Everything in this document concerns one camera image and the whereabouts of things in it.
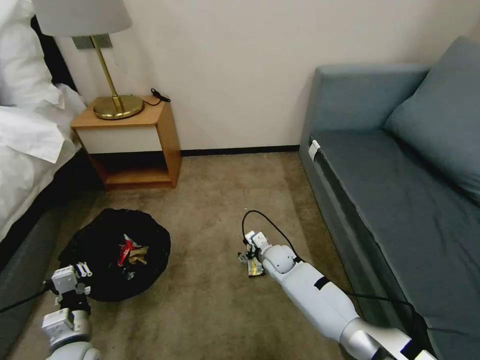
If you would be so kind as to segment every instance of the sofa armrest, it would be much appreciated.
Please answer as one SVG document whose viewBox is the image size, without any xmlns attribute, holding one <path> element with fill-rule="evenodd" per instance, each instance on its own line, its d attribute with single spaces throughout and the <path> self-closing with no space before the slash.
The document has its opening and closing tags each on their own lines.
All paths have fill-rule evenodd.
<svg viewBox="0 0 480 360">
<path fill-rule="evenodd" d="M 428 71 L 416 63 L 320 66 L 311 85 L 302 140 L 321 130 L 381 127 Z"/>
</svg>

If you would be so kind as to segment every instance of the carpet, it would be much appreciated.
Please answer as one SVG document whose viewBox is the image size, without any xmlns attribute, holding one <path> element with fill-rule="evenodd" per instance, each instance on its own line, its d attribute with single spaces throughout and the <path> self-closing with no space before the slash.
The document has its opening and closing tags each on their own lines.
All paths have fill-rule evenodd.
<svg viewBox="0 0 480 360">
<path fill-rule="evenodd" d="M 339 286 L 349 284 L 296 153 L 183 159 L 175 189 L 87 193 L 65 210 L 50 270 L 71 236 L 102 209 L 138 209 L 171 235 L 165 272 L 146 292 L 121 303 L 91 301 L 93 345 L 103 359 L 347 359 L 268 276 L 248 278 L 242 216 L 256 209 L 290 238 L 299 255 Z M 285 244 L 256 214 L 246 231 Z M 45 359 L 40 325 L 54 295 L 38 300 L 10 360 Z"/>
</svg>

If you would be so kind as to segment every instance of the black trash bag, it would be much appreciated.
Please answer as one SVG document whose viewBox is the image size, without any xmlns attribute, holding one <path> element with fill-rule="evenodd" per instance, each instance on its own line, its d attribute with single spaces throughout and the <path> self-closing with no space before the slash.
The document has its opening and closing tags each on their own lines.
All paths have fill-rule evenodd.
<svg viewBox="0 0 480 360">
<path fill-rule="evenodd" d="M 146 264 L 122 266 L 122 246 L 126 234 L 140 246 L 148 246 Z M 89 297 L 101 302 L 119 302 L 147 290 L 167 267 L 170 234 L 149 214 L 138 210 L 107 208 L 80 229 L 58 256 L 60 267 L 86 262 L 93 275 L 82 278 L 91 286 Z"/>
</svg>

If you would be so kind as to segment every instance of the sofa cushion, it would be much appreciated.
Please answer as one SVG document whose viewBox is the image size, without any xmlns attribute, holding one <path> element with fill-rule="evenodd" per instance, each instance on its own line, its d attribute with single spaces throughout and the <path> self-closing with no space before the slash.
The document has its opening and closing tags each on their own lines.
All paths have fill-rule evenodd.
<svg viewBox="0 0 480 360">
<path fill-rule="evenodd" d="M 403 294 L 425 319 L 437 356 L 476 359 L 480 208 L 385 131 L 321 131 L 311 137 Z"/>
<path fill-rule="evenodd" d="M 384 126 L 480 204 L 480 44 L 459 37 Z"/>
</svg>

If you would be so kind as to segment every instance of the power cord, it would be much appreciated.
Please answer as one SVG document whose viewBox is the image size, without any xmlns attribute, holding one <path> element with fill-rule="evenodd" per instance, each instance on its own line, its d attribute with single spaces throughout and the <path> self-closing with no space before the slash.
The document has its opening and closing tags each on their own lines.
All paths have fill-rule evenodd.
<svg viewBox="0 0 480 360">
<path fill-rule="evenodd" d="M 47 281 L 44 281 L 43 282 L 43 289 L 40 290 L 39 292 L 33 294 L 32 296 L 30 297 L 27 297 L 23 300 L 20 300 L 20 301 L 17 301 L 15 303 L 13 303 L 12 305 L 9 305 L 7 307 L 4 307 L 2 309 L 0 309 L 0 314 L 4 313 L 4 312 L 7 312 L 8 310 L 11 310 L 11 309 L 14 309 L 16 307 L 19 307 L 20 305 L 23 305 L 25 303 L 28 303 L 30 301 L 32 301 L 33 299 L 36 299 L 38 298 L 39 296 L 42 296 L 43 294 L 45 294 L 47 291 L 51 290 L 54 288 L 54 285 L 53 285 L 53 282 L 52 280 L 47 280 Z"/>
<path fill-rule="evenodd" d="M 144 102 L 145 104 L 148 104 L 148 105 L 150 105 L 150 106 L 157 106 L 157 105 L 160 104 L 162 101 L 164 101 L 164 102 L 166 102 L 166 103 L 169 103 L 169 102 L 172 101 L 172 100 L 170 100 L 168 97 L 165 97 L 165 96 L 163 96 L 161 93 L 159 93 L 154 87 L 152 87 L 152 88 L 150 89 L 150 91 L 151 91 L 151 94 L 158 99 L 158 102 L 152 104 L 152 103 L 150 103 L 150 102 L 148 102 L 148 101 L 143 100 L 143 102 Z"/>
<path fill-rule="evenodd" d="M 274 224 L 274 222 L 272 220 L 269 219 L 269 217 L 267 215 L 265 215 L 264 213 L 262 213 L 258 210 L 249 210 L 243 216 L 243 219 L 241 220 L 241 233 L 243 235 L 243 239 L 245 239 L 245 219 L 251 213 L 259 214 L 265 220 L 267 220 L 283 236 L 283 238 L 286 240 L 288 245 L 291 247 L 291 250 L 293 251 L 295 256 L 299 257 L 297 251 L 295 250 L 295 248 L 292 245 L 292 242 L 289 240 L 289 238 L 279 229 L 279 227 L 277 225 Z M 413 330 L 415 328 L 415 321 L 417 321 L 418 319 L 423 320 L 422 316 L 417 312 L 417 310 L 415 310 L 415 307 L 413 306 L 413 304 L 406 301 L 406 300 L 392 299 L 392 298 L 389 298 L 389 297 L 376 296 L 376 295 L 358 294 L 356 292 L 346 291 L 342 288 L 340 288 L 340 290 L 342 290 L 348 296 L 355 297 L 355 298 L 363 298 L 363 299 L 369 299 L 369 300 L 384 301 L 384 302 L 389 302 L 389 303 L 392 303 L 392 304 L 402 304 L 402 305 L 408 306 L 410 308 L 410 311 L 411 311 L 411 324 L 410 324 L 411 329 L 410 330 Z"/>
</svg>

